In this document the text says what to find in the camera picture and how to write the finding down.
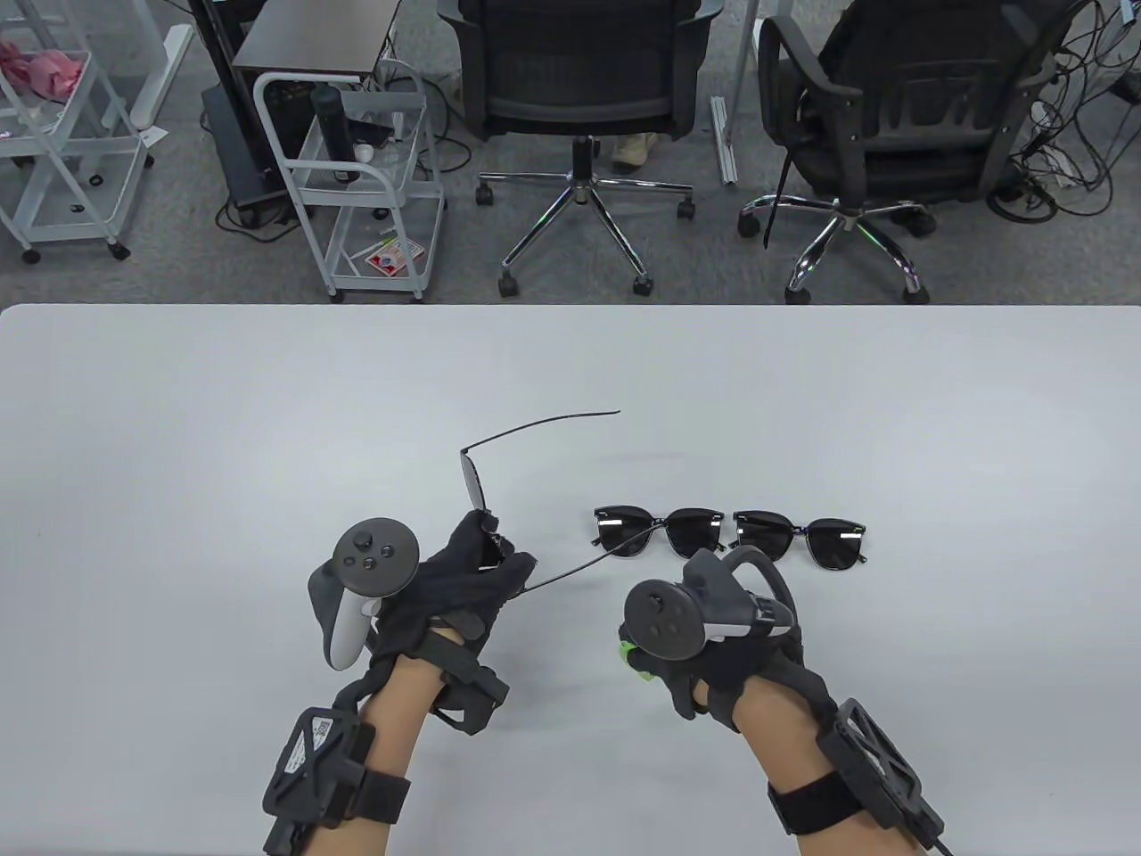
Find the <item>white metal cart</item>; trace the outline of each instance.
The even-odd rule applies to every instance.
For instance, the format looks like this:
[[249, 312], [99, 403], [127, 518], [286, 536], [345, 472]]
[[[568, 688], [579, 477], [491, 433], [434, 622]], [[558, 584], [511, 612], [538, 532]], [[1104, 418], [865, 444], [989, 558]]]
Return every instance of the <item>white metal cart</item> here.
[[[399, 59], [382, 58], [377, 68], [408, 78], [414, 91], [366, 90], [354, 75], [300, 72], [267, 72], [253, 87], [253, 100], [269, 146], [329, 299], [334, 304], [345, 299], [346, 291], [410, 292], [415, 300], [422, 300], [431, 280], [447, 204], [423, 80]], [[319, 124], [314, 119], [298, 156], [286, 158], [266, 108], [266, 87], [276, 81], [335, 86], [341, 90], [345, 112], [350, 119], [386, 126], [393, 134], [370, 163], [331, 161]], [[420, 160], [422, 154], [427, 154], [427, 163]], [[357, 173], [356, 180], [339, 181], [337, 173], [346, 172]], [[427, 178], [421, 180], [419, 172]], [[310, 219], [310, 210], [319, 208], [337, 212], [324, 247]], [[393, 276], [367, 261], [386, 233], [397, 239], [408, 259], [407, 266]], [[410, 240], [423, 248], [418, 258], [410, 252]]]
[[[75, 88], [64, 103], [17, 91], [0, 74], [0, 158], [22, 167], [25, 176], [19, 203], [0, 223], [24, 248], [30, 265], [40, 260], [38, 243], [103, 239], [119, 260], [130, 256], [120, 242], [144, 168], [154, 162], [123, 99], [115, 92], [83, 33], [74, 25], [67, 0], [57, 0], [60, 16], [40, 16], [34, 3], [18, 2], [22, 17], [0, 25], [6, 39], [26, 30], [39, 49], [56, 48], [49, 25], [62, 25], [75, 49], [63, 53], [82, 66]], [[31, 50], [29, 39], [17, 39]], [[102, 112], [92, 94], [103, 96]]]

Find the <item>sunglasses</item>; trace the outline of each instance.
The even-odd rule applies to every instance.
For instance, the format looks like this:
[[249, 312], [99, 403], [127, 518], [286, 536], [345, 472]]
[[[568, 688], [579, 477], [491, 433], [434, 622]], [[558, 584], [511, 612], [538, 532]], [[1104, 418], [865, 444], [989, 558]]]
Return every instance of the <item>sunglasses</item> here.
[[804, 538], [812, 560], [828, 571], [847, 571], [857, 562], [867, 562], [860, 555], [866, 527], [851, 520], [822, 517], [807, 526], [796, 526], [784, 515], [772, 511], [736, 511], [737, 540], [729, 547], [756, 547], [776, 562], [784, 556], [798, 535]]
[[[483, 483], [479, 481], [479, 473], [476, 470], [476, 465], [471, 460], [471, 455], [468, 454], [476, 446], [482, 446], [485, 443], [491, 443], [493, 439], [505, 437], [509, 434], [516, 434], [517, 431], [521, 431], [527, 428], [534, 428], [536, 425], [547, 425], [548, 422], [559, 422], [564, 419], [584, 419], [586, 417], [612, 417], [621, 412], [622, 411], [618, 410], [606, 410], [592, 413], [566, 413], [561, 417], [550, 417], [548, 419], [540, 419], [535, 422], [527, 422], [526, 425], [520, 425], [517, 428], [511, 428], [510, 430], [507, 431], [500, 431], [499, 434], [495, 434], [491, 437], [486, 437], [485, 439], [482, 439], [478, 443], [472, 443], [470, 446], [464, 446], [463, 449], [460, 450], [460, 469], [463, 470], [463, 484], [468, 488], [468, 499], [471, 500], [471, 507], [477, 511], [487, 511], [487, 498], [484, 495], [484, 486]], [[484, 546], [484, 555], [480, 557], [479, 560], [480, 571], [487, 571], [493, 567], [496, 567], [500, 564], [500, 562], [503, 560], [503, 554], [500, 550], [499, 544], [500, 544], [500, 535], [491, 533], [489, 538], [486, 539], [486, 543]], [[582, 570], [583, 568], [577, 567], [565, 575], [569, 575], [570, 573], [577, 573], [578, 571]]]
[[650, 535], [665, 530], [670, 547], [683, 559], [701, 550], [725, 550], [721, 520], [725, 514], [709, 508], [679, 508], [667, 517], [655, 517], [637, 506], [606, 506], [594, 509], [598, 538], [591, 541], [613, 556], [630, 558], [646, 549]]

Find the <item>black glove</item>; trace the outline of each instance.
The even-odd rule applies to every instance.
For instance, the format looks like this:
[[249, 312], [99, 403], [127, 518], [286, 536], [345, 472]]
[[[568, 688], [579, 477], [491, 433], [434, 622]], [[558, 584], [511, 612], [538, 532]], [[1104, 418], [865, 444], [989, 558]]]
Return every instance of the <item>black glove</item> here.
[[[733, 710], [745, 689], [745, 681], [754, 675], [803, 695], [819, 722], [835, 713], [835, 702], [828, 696], [824, 680], [804, 668], [799, 627], [780, 636], [746, 636], [707, 643], [701, 654], [680, 661], [659, 660], [639, 648], [625, 624], [618, 628], [618, 638], [630, 668], [646, 680], [661, 678], [673, 697], [673, 709], [685, 719], [711, 713], [721, 725], [737, 730]], [[699, 680], [709, 685], [709, 708], [702, 708], [694, 700]]]
[[[369, 646], [373, 663], [415, 648], [437, 623], [458, 630], [469, 651], [483, 651], [503, 604], [535, 570], [533, 556], [516, 552], [510, 541], [495, 534], [497, 524], [486, 511], [469, 511], [447, 547], [420, 563], [404, 589], [385, 598], [378, 635]], [[494, 560], [499, 564], [480, 572]]]

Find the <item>chrome chair base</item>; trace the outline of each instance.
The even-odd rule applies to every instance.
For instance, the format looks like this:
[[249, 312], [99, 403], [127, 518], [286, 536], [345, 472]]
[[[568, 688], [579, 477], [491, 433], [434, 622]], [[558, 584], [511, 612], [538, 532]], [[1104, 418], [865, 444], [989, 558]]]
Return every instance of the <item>chrome chair base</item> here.
[[804, 280], [807, 280], [809, 274], [811, 274], [812, 270], [816, 269], [816, 266], [820, 264], [820, 259], [824, 258], [824, 253], [832, 243], [832, 239], [834, 239], [841, 231], [852, 232], [853, 229], [863, 234], [864, 237], [868, 239], [872, 243], [888, 253], [891, 260], [896, 263], [896, 266], [900, 269], [900, 272], [903, 272], [903, 299], [905, 304], [924, 305], [931, 302], [931, 296], [928, 294], [926, 289], [920, 281], [920, 275], [915, 270], [915, 265], [904, 253], [903, 248], [900, 248], [899, 244], [897, 244], [879, 226], [869, 221], [869, 218], [872, 217], [876, 217], [879, 215], [891, 215], [897, 211], [928, 213], [926, 208], [921, 203], [900, 201], [890, 205], [866, 208], [860, 211], [851, 212], [841, 210], [839, 200], [822, 202], [818, 200], [803, 199], [802, 196], [790, 196], [785, 194], [777, 197], [776, 194], [770, 193], [766, 196], [754, 199], [741, 209], [741, 213], [737, 216], [737, 232], [743, 237], [753, 237], [760, 234], [762, 226], [760, 219], [758, 218], [758, 212], [763, 211], [763, 217], [768, 217], [768, 210], [774, 204], [778, 209], [788, 208], [798, 211], [811, 211], [812, 213], [824, 215], [828, 218], [828, 224], [824, 227], [824, 231], [816, 236], [816, 240], [812, 241], [804, 252], [800, 255], [800, 258], [796, 259], [796, 264], [793, 267], [792, 274], [788, 276], [788, 282], [785, 285], [786, 304], [802, 305], [812, 301], [811, 294], [804, 288]]
[[594, 175], [593, 160], [598, 155], [598, 142], [591, 137], [580, 137], [574, 140], [574, 164], [569, 172], [480, 172], [479, 185], [476, 188], [476, 203], [479, 205], [491, 205], [494, 195], [492, 184], [539, 184], [539, 185], [563, 185], [563, 192], [558, 199], [551, 203], [542, 216], [531, 227], [531, 231], [523, 236], [511, 251], [500, 263], [499, 290], [501, 297], [516, 297], [519, 293], [519, 285], [511, 273], [511, 266], [531, 249], [539, 237], [547, 232], [559, 215], [567, 210], [574, 202], [578, 205], [590, 205], [602, 221], [606, 231], [614, 239], [614, 242], [622, 250], [631, 267], [634, 269], [633, 291], [641, 297], [648, 297], [654, 290], [654, 280], [650, 278], [646, 265], [642, 263], [638, 251], [618, 228], [610, 212], [602, 202], [599, 191], [624, 191], [642, 193], [665, 193], [681, 196], [678, 203], [678, 217], [681, 219], [694, 218], [694, 188], [687, 184], [672, 184], [669, 181], [642, 181], [636, 178], [599, 178]]

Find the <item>office chair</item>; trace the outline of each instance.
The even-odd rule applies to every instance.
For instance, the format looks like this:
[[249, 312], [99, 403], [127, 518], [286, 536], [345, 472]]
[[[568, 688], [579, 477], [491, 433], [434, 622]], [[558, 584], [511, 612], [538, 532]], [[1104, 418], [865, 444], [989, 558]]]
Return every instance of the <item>office chair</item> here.
[[634, 268], [633, 290], [654, 288], [638, 252], [599, 191], [677, 194], [691, 220], [694, 188], [599, 178], [597, 137], [656, 132], [678, 139], [694, 127], [697, 71], [710, 23], [725, 0], [438, 0], [454, 30], [463, 68], [464, 123], [482, 140], [501, 134], [572, 137], [567, 172], [480, 172], [476, 202], [494, 202], [492, 184], [561, 186], [558, 199], [501, 263], [499, 291], [515, 297], [512, 265], [574, 202], [590, 205]]
[[[785, 302], [811, 302], [804, 280], [833, 237], [853, 229], [903, 272], [905, 304], [930, 302], [911, 259], [873, 220], [887, 215], [924, 237], [936, 228], [928, 204], [982, 199], [1011, 177], [1019, 129], [1086, 2], [855, 0], [819, 56], [791, 17], [766, 18], [761, 118], [786, 158], [777, 192], [745, 205], [737, 232], [760, 234], [764, 211], [767, 248], [777, 208], [827, 218], [796, 260]], [[790, 165], [819, 200], [784, 194]]]

